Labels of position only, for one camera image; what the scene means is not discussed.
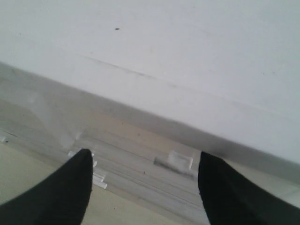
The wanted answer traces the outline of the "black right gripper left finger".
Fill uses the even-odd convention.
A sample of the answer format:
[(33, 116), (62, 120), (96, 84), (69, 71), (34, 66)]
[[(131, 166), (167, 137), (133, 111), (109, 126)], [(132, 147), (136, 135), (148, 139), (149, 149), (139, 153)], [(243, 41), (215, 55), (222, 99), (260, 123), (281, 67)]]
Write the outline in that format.
[(93, 159), (81, 149), (63, 166), (0, 206), (2, 225), (80, 225), (92, 192)]

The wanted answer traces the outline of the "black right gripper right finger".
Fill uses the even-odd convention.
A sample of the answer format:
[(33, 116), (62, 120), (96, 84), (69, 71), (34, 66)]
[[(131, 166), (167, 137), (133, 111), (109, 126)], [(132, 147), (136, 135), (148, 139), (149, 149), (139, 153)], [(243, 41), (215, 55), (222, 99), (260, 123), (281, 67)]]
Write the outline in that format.
[(224, 160), (202, 152), (198, 187), (211, 225), (298, 225), (300, 209), (260, 188)]

